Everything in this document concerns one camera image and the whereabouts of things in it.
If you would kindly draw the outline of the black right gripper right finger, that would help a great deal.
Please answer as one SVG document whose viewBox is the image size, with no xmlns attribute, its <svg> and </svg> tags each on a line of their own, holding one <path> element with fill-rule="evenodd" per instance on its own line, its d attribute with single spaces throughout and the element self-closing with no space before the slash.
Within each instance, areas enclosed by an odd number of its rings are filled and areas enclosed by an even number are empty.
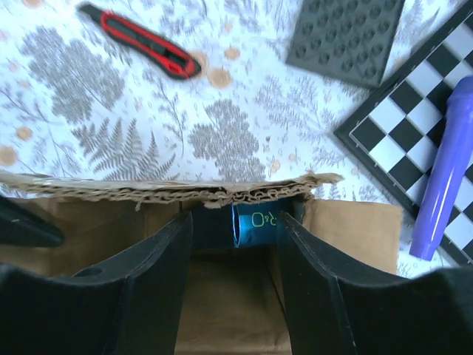
<svg viewBox="0 0 473 355">
<path fill-rule="evenodd" d="M 279 216 L 279 269 L 294 354 L 470 354 L 472 269 L 407 279 Z"/>
</svg>

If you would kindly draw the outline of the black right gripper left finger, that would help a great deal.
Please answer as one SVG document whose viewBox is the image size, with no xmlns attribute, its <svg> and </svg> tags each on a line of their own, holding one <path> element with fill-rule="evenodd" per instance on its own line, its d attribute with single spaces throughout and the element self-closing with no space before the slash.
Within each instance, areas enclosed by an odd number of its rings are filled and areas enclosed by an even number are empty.
<svg viewBox="0 0 473 355">
<path fill-rule="evenodd" d="M 1 266 L 3 354 L 172 354 L 192 216 L 71 277 Z"/>
</svg>

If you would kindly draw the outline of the red black utility knife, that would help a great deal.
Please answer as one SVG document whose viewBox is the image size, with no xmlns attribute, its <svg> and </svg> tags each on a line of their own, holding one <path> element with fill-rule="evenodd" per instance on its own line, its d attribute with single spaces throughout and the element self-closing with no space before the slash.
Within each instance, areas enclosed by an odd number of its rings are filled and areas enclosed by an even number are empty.
<svg viewBox="0 0 473 355">
<path fill-rule="evenodd" d="M 186 81 L 202 72 L 201 65 L 189 52 L 128 18 L 90 3 L 80 4 L 78 10 L 88 15 L 108 37 L 143 54 L 168 77 Z"/>
</svg>

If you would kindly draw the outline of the brown cardboard express box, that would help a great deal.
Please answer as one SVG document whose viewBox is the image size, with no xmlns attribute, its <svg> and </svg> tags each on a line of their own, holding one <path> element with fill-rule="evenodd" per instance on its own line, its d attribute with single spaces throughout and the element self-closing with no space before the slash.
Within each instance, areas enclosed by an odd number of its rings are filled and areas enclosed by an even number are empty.
<svg viewBox="0 0 473 355">
<path fill-rule="evenodd" d="M 398 354 L 397 206 L 308 199 L 325 177 L 135 207 L 15 199 L 3 354 Z"/>
</svg>

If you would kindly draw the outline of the blue green product box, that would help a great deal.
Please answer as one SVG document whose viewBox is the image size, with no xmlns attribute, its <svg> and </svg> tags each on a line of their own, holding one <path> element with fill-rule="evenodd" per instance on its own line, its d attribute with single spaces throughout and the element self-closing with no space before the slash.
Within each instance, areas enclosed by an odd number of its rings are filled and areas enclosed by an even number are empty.
<svg viewBox="0 0 473 355">
<path fill-rule="evenodd" d="M 193 249 L 240 249 L 276 242 L 277 217 L 287 212 L 297 221 L 304 213 L 301 197 L 245 204 L 231 203 L 210 209 L 203 205 L 191 208 Z"/>
</svg>

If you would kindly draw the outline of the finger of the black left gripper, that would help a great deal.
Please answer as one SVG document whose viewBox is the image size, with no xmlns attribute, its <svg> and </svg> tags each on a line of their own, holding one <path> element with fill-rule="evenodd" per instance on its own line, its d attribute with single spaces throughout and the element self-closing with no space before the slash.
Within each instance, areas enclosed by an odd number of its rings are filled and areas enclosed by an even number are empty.
<svg viewBox="0 0 473 355">
<path fill-rule="evenodd" d="M 63 243 L 64 233 L 58 227 L 1 197 L 1 244 L 55 248 Z"/>
</svg>

